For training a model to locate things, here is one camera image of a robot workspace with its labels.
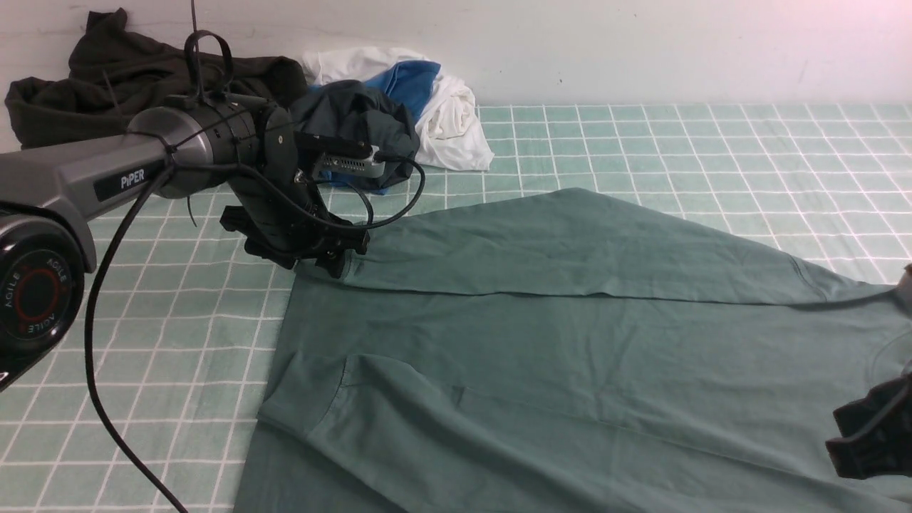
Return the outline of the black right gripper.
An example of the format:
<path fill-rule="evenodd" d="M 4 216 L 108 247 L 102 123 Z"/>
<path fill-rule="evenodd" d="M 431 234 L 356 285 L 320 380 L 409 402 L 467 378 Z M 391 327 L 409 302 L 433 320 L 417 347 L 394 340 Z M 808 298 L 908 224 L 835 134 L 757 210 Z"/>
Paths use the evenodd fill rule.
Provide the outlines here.
<path fill-rule="evenodd" d="M 838 477 L 911 477 L 911 380 L 900 376 L 834 410 L 840 436 L 825 442 Z"/>

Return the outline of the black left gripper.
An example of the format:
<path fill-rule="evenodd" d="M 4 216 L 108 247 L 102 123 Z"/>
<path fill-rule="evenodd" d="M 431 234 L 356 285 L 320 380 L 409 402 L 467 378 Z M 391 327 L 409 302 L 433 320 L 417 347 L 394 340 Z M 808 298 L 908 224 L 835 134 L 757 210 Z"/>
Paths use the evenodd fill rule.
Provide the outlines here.
<path fill-rule="evenodd" d="M 247 238 L 244 249 L 293 269 L 314 260 L 332 279 L 351 270 L 351 252 L 365 254 L 368 230 L 329 213 L 316 179 L 297 165 L 293 121 L 281 107 L 240 115 L 249 133 L 234 138 L 228 185 L 241 202 L 225 209 L 222 227 Z"/>

